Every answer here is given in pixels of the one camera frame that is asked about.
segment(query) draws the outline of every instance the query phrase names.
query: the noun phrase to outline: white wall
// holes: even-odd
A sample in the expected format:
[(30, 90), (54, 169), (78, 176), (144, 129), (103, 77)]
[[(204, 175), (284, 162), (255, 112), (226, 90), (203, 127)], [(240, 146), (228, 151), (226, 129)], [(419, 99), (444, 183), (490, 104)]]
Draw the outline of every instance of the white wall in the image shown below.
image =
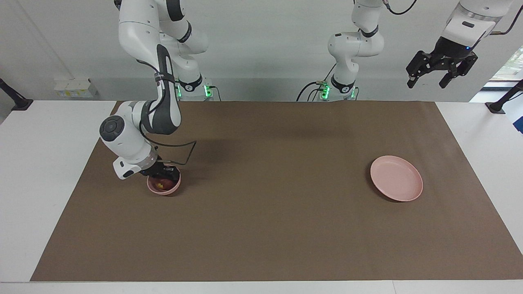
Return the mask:
[[(433, 49), (457, 2), (419, 1), (404, 16), (384, 10), (380, 21), (386, 41), (383, 53), (359, 59), (360, 99), (472, 98), (523, 44), (523, 21), (507, 36), (482, 41), (473, 70), (447, 89), (437, 85), (443, 73), (423, 77), (415, 89), (406, 86), (406, 65), (417, 50)], [(209, 51), (196, 58), (224, 99), (294, 100), (302, 85), (322, 79), (334, 63), (327, 51), (330, 35), (355, 30), (350, 0), (186, 3), (188, 19), (210, 38)], [(410, 3), (391, 1), (395, 10)], [(508, 27), (519, 5), (521, 0), (516, 0), (499, 29)], [(30, 28), (31, 22), (37, 29)], [(150, 70), (118, 44), (118, 11), (111, 0), (2, 0), (0, 27), (0, 76), (26, 96), (55, 99), (53, 78), (70, 72), (90, 77), (104, 99), (155, 98)]]

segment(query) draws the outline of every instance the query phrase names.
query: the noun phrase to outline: black cable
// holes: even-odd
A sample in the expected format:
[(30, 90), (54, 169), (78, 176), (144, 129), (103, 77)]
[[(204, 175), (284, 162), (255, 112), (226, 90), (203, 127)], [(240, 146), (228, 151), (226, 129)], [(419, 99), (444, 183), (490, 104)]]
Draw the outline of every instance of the black cable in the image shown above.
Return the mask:
[[(325, 76), (325, 78), (323, 79), (323, 81), (326, 81), (328, 76), (331, 75), (331, 72), (334, 70), (334, 68), (336, 67), (336, 63), (334, 63), (334, 65), (332, 66), (331, 70), (328, 72), (328, 74)], [(318, 92), (316, 92), (316, 94), (314, 94), (314, 98), (312, 98), (312, 102), (314, 102), (316, 100), (316, 96), (318, 95), (318, 93), (320, 92), (320, 89), (321, 89), (321, 86), (318, 87)]]
[(403, 11), (403, 12), (395, 12), (392, 10), (391, 6), (389, 4), (386, 4), (385, 6), (387, 7), (387, 9), (394, 15), (403, 15), (403, 14), (406, 14), (407, 12), (409, 12), (412, 7), (414, 7), (414, 4), (416, 4), (416, 2), (418, 2), (418, 0), (414, 0), (414, 2), (412, 2), (412, 4), (410, 5), (409, 8), (407, 8), (407, 10)]
[(523, 93), (519, 93), (519, 95), (512, 97), (512, 98), (509, 99), (508, 101), (514, 100), (514, 99), (516, 99), (517, 97), (519, 97), (519, 96), (521, 96), (521, 95), (523, 95)]
[(306, 90), (308, 87), (310, 87), (310, 86), (312, 86), (312, 85), (315, 85), (315, 84), (316, 84), (316, 82), (310, 82), (310, 83), (308, 83), (305, 87), (303, 87), (303, 89), (301, 89), (300, 94), (299, 94), (298, 97), (296, 98), (296, 102), (300, 101), (301, 94), (303, 94), (303, 92), (305, 92), (305, 90)]
[(514, 20), (512, 21), (512, 24), (510, 25), (510, 27), (508, 28), (508, 30), (502, 32), (502, 31), (493, 31), (490, 33), (491, 36), (500, 36), (500, 35), (506, 35), (508, 34), (512, 28), (514, 27), (514, 25), (516, 24), (516, 21), (518, 20), (519, 18), (519, 15), (521, 14), (521, 11), (523, 10), (523, 5), (519, 8), (519, 11), (518, 13), (516, 14), (516, 17), (514, 18)]
[[(156, 104), (156, 106), (153, 107), (153, 109), (149, 109), (147, 111), (147, 116), (149, 116), (151, 113), (153, 113), (160, 106), (160, 104), (162, 104), (162, 102), (164, 100), (165, 100), (165, 89), (162, 90), (162, 97), (160, 98), (160, 102), (158, 102), (158, 104)], [(192, 144), (191, 150), (189, 151), (189, 155), (185, 159), (184, 163), (175, 162), (175, 161), (169, 161), (171, 163), (179, 164), (179, 165), (186, 165), (189, 162), (189, 159), (191, 158), (191, 155), (192, 155), (192, 151), (194, 150), (197, 141), (192, 141), (192, 142), (185, 143), (185, 144), (164, 144), (164, 143), (156, 142), (156, 141), (152, 140), (151, 138), (147, 137), (145, 135), (145, 133), (143, 132), (143, 130), (142, 130), (143, 119), (140, 119), (140, 122), (138, 123), (138, 126), (139, 126), (138, 130), (140, 131), (140, 134), (142, 134), (142, 137), (144, 137), (147, 141), (149, 141), (149, 142), (151, 142), (153, 144), (156, 144), (156, 145), (159, 145), (159, 146), (164, 146), (164, 147), (171, 147), (171, 148), (185, 147), (185, 146), (188, 146), (188, 145)]]
[(319, 89), (314, 89), (314, 90), (312, 90), (312, 91), (309, 93), (309, 96), (307, 97), (307, 102), (309, 102), (309, 100), (311, 100), (312, 93), (316, 92), (316, 94), (318, 94), (318, 91), (319, 91)]
[(216, 91), (218, 91), (218, 99), (221, 101), (222, 100), (222, 96), (220, 95), (220, 89), (218, 89), (218, 87), (216, 86), (210, 86), (209, 89), (216, 89)]

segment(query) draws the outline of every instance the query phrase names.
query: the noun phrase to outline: pink bowl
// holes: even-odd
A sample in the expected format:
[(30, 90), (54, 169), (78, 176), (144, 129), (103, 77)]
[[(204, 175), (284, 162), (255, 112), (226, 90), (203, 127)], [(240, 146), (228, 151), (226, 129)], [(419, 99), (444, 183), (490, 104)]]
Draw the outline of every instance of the pink bowl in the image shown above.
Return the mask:
[(396, 156), (376, 159), (370, 167), (370, 176), (379, 191), (397, 201), (412, 201), (423, 191), (423, 179), (418, 170)]
[(151, 191), (157, 195), (161, 195), (161, 196), (167, 196), (167, 195), (174, 193), (174, 191), (176, 191), (180, 187), (180, 183), (181, 183), (181, 174), (180, 174), (180, 179), (178, 180), (178, 183), (176, 183), (176, 186), (174, 186), (170, 190), (161, 190), (154, 186), (154, 184), (151, 182), (151, 179), (149, 176), (147, 177), (147, 188), (149, 188), (149, 191)]

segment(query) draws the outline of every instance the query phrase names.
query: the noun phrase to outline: black stand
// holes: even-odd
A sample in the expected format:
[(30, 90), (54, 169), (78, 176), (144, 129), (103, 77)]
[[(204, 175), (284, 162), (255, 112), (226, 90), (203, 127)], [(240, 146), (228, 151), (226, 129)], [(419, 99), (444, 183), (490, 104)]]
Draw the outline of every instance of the black stand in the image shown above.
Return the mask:
[(497, 102), (487, 102), (485, 105), (487, 105), (488, 109), (493, 114), (502, 114), (504, 115), (505, 112), (503, 111), (503, 105), (507, 102), (509, 102), (516, 93), (521, 91), (523, 89), (523, 80), (519, 81), (512, 89), (510, 89), (507, 94), (505, 94), (503, 97), (501, 97), (500, 100)]
[(33, 102), (32, 99), (26, 99), (24, 96), (22, 96), (20, 93), (18, 93), (13, 88), (9, 87), (3, 79), (0, 78), (0, 88), (4, 90), (4, 92), (11, 97), (11, 99), (15, 102), (15, 106), (11, 110), (27, 110), (31, 103)]

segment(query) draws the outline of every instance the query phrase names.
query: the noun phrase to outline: white table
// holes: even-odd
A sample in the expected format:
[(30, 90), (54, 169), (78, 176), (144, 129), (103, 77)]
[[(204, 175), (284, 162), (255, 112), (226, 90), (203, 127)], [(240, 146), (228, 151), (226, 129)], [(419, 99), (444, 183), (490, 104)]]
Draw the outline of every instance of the white table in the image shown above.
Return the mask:
[[(0, 125), (0, 293), (523, 293), (523, 280), (29, 282), (114, 105), (35, 101)], [(437, 105), (523, 251), (523, 137), (483, 104)]]

